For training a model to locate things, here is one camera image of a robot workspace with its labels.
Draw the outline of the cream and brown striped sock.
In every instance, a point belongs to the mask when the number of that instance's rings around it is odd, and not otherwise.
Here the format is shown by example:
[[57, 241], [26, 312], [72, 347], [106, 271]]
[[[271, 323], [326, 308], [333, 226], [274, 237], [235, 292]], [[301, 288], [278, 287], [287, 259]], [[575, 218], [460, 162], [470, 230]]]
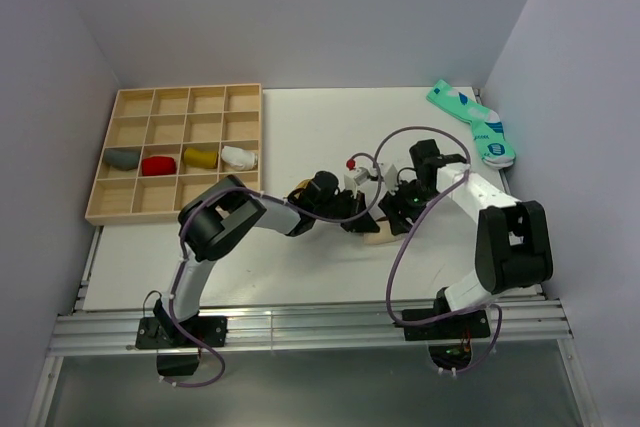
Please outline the cream and brown striped sock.
[[367, 246], [377, 246], [393, 243], [402, 240], [404, 234], [395, 235], [392, 232], [391, 224], [388, 219], [380, 219], [376, 222], [379, 227], [378, 232], [365, 233], [363, 235], [363, 243]]

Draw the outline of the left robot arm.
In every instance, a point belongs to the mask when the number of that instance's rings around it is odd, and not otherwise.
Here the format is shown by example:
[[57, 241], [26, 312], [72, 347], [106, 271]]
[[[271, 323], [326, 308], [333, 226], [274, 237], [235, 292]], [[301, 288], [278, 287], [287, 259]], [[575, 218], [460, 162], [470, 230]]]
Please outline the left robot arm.
[[251, 191], [229, 175], [188, 203], [179, 212], [179, 241], [183, 258], [169, 292], [159, 296], [151, 316], [139, 322], [139, 350], [221, 347], [226, 318], [204, 317], [200, 303], [215, 263], [232, 252], [253, 228], [297, 237], [316, 219], [338, 220], [350, 233], [373, 234], [379, 225], [366, 211], [363, 193], [339, 188], [326, 171], [302, 181], [283, 200]]

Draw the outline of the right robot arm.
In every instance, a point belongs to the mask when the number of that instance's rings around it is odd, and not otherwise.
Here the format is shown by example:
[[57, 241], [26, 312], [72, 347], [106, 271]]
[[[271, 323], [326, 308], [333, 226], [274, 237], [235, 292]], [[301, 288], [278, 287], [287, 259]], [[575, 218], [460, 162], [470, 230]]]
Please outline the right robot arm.
[[[443, 336], [462, 330], [468, 316], [484, 311], [507, 291], [549, 280], [553, 260], [546, 213], [537, 201], [522, 201], [496, 188], [472, 171], [461, 154], [444, 155], [433, 139], [409, 149], [416, 178], [401, 184], [397, 195], [409, 214], [405, 238], [389, 273], [385, 290], [388, 316], [406, 330], [433, 325]], [[473, 266], [456, 283], [442, 288], [431, 315], [406, 320], [394, 312], [391, 300], [399, 264], [421, 223], [441, 200], [449, 198], [476, 225]]]

